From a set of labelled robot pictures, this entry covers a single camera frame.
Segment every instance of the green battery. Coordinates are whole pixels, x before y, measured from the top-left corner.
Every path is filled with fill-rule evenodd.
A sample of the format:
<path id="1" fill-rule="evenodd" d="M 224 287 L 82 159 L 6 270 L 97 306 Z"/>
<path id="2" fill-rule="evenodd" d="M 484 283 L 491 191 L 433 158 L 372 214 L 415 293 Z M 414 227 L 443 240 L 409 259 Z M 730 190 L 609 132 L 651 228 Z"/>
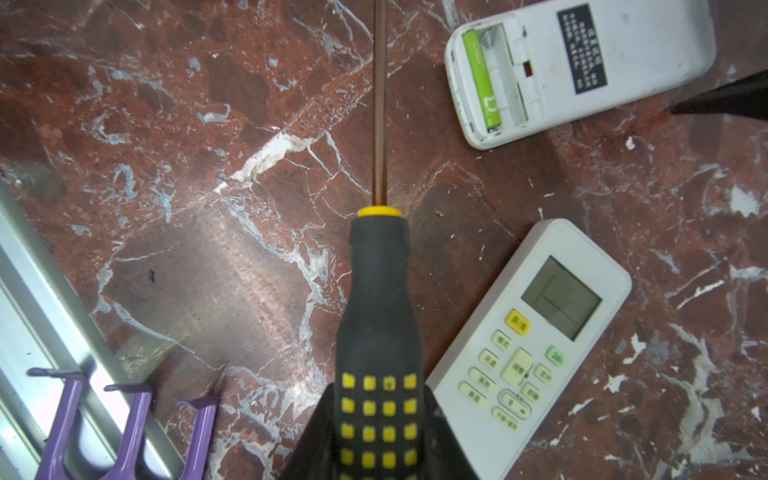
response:
<path id="1" fill-rule="evenodd" d="M 488 74 L 488 66 L 485 64 L 485 55 L 482 53 L 480 35 L 475 30 L 470 30 L 462 37 L 467 49 L 472 77 L 475 79 L 475 86 L 478 89 L 485 127 L 490 131 L 502 124 L 502 116 L 498 113 L 496 95 L 493 92 L 491 75 Z"/>

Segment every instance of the white remote control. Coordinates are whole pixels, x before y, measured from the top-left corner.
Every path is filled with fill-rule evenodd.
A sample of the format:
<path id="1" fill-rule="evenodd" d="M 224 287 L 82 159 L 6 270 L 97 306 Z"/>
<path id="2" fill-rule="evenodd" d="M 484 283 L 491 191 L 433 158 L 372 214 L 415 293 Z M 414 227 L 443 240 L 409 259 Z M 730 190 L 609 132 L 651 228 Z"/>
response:
<path id="1" fill-rule="evenodd" d="M 498 125 L 484 121 L 469 31 L 482 40 Z M 550 0 L 458 27 L 445 70 L 467 142 L 487 150 L 684 84 L 716 53 L 702 0 Z"/>
<path id="2" fill-rule="evenodd" d="M 568 220 L 534 225 L 426 381 L 481 480 L 507 475 L 631 287 Z"/>

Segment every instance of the black label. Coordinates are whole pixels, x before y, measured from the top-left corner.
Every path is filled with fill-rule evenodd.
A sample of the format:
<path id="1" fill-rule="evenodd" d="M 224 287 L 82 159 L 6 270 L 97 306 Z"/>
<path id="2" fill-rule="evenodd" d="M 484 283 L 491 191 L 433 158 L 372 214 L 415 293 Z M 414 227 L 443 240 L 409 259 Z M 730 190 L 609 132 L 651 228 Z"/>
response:
<path id="1" fill-rule="evenodd" d="M 571 63 L 576 95 L 608 84 L 589 4 L 558 12 L 565 50 Z"/>

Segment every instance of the purple hook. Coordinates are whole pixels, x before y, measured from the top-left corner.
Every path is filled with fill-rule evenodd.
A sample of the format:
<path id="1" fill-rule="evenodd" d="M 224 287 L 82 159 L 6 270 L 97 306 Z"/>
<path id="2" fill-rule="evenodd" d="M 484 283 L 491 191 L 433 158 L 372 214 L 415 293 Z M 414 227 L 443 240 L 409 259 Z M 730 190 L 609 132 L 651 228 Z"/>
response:
<path id="1" fill-rule="evenodd" d="M 134 398 L 131 400 L 131 410 L 125 422 L 125 432 L 120 441 L 118 458 L 101 480 L 136 480 L 136 460 L 141 449 L 141 438 L 144 436 L 149 404 L 152 402 L 152 388 L 143 383 L 125 383 L 107 385 L 104 391 L 132 393 Z"/>
<path id="2" fill-rule="evenodd" d="M 74 414 L 83 394 L 85 377 L 80 372 L 39 368 L 27 370 L 27 375 L 64 379 L 64 391 L 61 392 L 51 434 L 45 443 L 35 480 L 70 480 L 64 468 L 64 453 L 72 431 Z"/>
<path id="3" fill-rule="evenodd" d="M 202 396 L 189 402 L 179 402 L 179 405 L 189 405 L 197 410 L 194 419 L 192 440 L 187 452 L 187 463 L 179 480 L 200 480 L 205 470 L 205 460 L 208 456 L 210 434 L 214 428 L 217 401 L 212 396 Z"/>

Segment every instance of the black object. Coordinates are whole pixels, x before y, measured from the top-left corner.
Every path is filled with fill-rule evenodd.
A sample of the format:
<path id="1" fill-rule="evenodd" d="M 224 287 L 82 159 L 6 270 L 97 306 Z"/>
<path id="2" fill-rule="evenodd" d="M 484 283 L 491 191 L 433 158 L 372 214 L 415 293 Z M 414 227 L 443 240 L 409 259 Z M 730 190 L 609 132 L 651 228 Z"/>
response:
<path id="1" fill-rule="evenodd" d="M 670 108 L 680 114 L 732 114 L 768 120 L 768 70 L 736 80 Z"/>
<path id="2" fill-rule="evenodd" d="M 576 95 L 607 85 L 598 31 L 589 4 L 560 10 L 558 20 Z"/>
<path id="3" fill-rule="evenodd" d="M 329 385 L 320 397 L 317 408 L 306 425 L 299 445 L 293 450 L 280 480 L 338 479 L 338 470 L 333 459 L 333 390 L 334 385 Z M 421 480 L 478 480 L 445 420 L 432 390 L 425 386 L 423 392 L 424 460 L 420 462 L 419 477 Z"/>
<path id="4" fill-rule="evenodd" d="M 405 478 L 422 456 L 424 361 L 408 293 L 409 243 L 404 218 L 352 221 L 352 290 L 336 334 L 333 412 L 339 467 L 352 478 Z"/>

